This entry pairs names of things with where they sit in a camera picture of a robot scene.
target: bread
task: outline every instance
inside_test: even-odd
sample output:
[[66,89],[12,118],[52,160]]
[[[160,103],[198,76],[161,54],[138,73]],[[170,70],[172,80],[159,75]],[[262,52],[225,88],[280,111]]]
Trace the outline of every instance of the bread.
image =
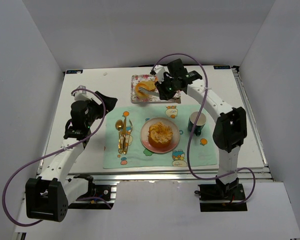
[[165,148],[170,145],[173,134],[170,126],[159,121],[149,127],[148,140],[150,145],[155,148]]
[[149,91],[156,90],[156,85],[154,81],[141,81],[140,83],[146,85]]
[[146,99],[147,97],[149,97],[148,94],[145,94],[145,93],[140,92],[140,91],[139,91],[139,87],[140,87],[140,88],[144,88],[144,89],[149,90],[149,88],[148,88],[147,85],[145,85],[145,84],[139,82],[139,83],[138,83],[137,85],[135,85],[135,87],[134,87],[135,95],[136,95],[138,98],[140,98],[140,99]]

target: plate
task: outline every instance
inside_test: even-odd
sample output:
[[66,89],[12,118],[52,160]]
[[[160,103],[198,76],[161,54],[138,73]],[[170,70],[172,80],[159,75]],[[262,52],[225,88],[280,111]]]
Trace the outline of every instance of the plate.
[[[170,126],[172,128],[173,136],[169,146],[163,148],[153,147],[148,140],[149,135],[149,127],[152,124],[156,124],[157,122],[162,122],[164,125]],[[155,117],[148,120],[141,128],[140,132],[140,140],[143,146],[151,152],[156,154],[164,154],[172,151],[180,141],[180,132],[177,125],[175,125],[172,121],[164,117]]]

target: gold spoon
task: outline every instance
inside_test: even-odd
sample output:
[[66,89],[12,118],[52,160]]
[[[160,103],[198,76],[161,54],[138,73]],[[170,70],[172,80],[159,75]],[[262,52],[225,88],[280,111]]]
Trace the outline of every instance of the gold spoon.
[[118,121],[116,121],[116,123],[115,123],[115,128],[119,131],[119,145],[118,145],[118,152],[120,153],[120,154],[122,154],[123,153],[123,150],[121,149],[121,140],[120,140],[120,132],[121,132],[121,129],[123,128],[123,125],[124,125],[124,123],[122,122],[122,120],[121,119],[119,119]]

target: mint green cloth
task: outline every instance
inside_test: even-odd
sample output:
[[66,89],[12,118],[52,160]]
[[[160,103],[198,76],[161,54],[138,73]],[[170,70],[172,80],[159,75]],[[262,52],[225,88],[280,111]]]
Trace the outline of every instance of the mint green cloth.
[[[103,159],[104,169],[132,168],[132,167],[186,167],[187,145],[190,136],[188,132],[189,117],[199,110],[196,105],[148,104],[147,106],[117,107],[106,116],[106,137]],[[118,153],[119,134],[115,128],[118,119],[124,120],[123,114],[128,112],[126,121],[127,131],[130,130],[129,119],[133,125],[127,154]],[[168,118],[174,122],[180,131],[180,142],[171,152],[156,154],[147,150],[140,140],[140,130],[146,121],[152,118]],[[191,166],[206,166],[217,164],[217,156],[209,124],[206,123],[200,136],[194,135],[190,148]]]

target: white wall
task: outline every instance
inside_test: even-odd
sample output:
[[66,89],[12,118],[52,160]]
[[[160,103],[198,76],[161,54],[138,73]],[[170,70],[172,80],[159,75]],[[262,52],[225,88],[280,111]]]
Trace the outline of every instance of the white wall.
[[23,2],[66,70],[154,64],[175,52],[240,65],[274,0]]
[[271,173],[284,182],[300,228],[300,0],[275,1],[240,74]]
[[[0,240],[10,239],[14,229],[1,205],[4,185],[16,169],[41,155],[62,79],[22,0],[0,0]],[[8,188],[13,217],[37,167],[22,171]]]

